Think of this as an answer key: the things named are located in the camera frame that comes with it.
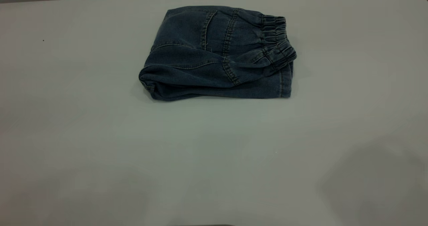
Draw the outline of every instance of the denim pants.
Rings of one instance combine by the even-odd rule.
[[[288,98],[296,52],[284,17],[224,6],[169,10],[139,80],[154,99]]]

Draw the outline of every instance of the table surface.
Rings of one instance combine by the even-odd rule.
[[[138,73],[167,9],[185,5],[285,16],[292,97],[149,98]],[[426,225],[427,10],[426,0],[1,4],[0,224]]]

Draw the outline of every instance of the denim fabric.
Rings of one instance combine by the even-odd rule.
[[[154,99],[288,98],[296,52],[284,17],[223,6],[169,10],[139,80]]]

